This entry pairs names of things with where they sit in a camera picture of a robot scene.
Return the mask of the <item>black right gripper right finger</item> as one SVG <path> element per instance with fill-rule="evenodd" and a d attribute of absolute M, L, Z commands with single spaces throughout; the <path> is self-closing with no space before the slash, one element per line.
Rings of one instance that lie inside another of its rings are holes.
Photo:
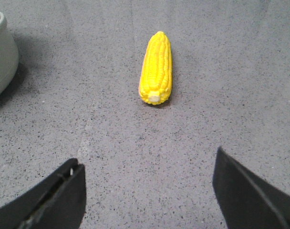
<path fill-rule="evenodd" d="M 217 150 L 214 192 L 229 229 L 290 229 L 290 196 Z"/>

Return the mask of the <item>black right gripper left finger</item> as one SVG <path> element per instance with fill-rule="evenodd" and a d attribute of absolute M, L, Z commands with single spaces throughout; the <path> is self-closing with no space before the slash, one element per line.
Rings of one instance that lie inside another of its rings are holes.
<path fill-rule="evenodd" d="M 77 229 L 86 206 L 85 167 L 71 158 L 0 208 L 0 229 Z"/>

